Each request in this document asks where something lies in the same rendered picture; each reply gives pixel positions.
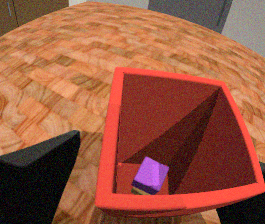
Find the purple block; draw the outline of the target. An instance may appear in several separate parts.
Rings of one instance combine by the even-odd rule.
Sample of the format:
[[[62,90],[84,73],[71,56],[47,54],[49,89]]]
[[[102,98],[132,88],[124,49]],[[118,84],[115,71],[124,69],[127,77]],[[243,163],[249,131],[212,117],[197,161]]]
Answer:
[[[133,177],[131,185],[133,188],[141,189],[141,192],[149,194],[159,193],[168,175],[169,168],[164,164],[156,163],[151,157],[145,156],[139,171]]]

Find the olive yellow block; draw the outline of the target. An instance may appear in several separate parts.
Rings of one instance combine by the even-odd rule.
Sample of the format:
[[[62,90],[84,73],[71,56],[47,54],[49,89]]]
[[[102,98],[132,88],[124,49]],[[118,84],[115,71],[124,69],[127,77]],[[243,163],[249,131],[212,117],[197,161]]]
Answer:
[[[144,194],[149,194],[147,192],[141,192],[141,189],[139,188],[132,188],[131,192],[135,194],[135,196],[144,196]]]

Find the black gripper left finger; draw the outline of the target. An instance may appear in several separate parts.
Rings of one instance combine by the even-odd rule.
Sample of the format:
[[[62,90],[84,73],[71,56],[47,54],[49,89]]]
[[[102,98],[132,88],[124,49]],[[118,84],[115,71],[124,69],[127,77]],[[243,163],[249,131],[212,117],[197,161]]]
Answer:
[[[3,224],[52,224],[80,144],[71,131],[0,156]]]

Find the red square cup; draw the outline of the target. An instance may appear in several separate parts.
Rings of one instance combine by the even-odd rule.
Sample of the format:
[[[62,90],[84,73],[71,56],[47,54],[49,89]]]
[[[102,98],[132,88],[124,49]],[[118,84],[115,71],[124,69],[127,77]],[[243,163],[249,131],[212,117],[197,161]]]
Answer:
[[[208,212],[265,192],[256,149],[220,80],[116,67],[95,205],[111,217]],[[156,194],[135,196],[144,157],[169,168]]]

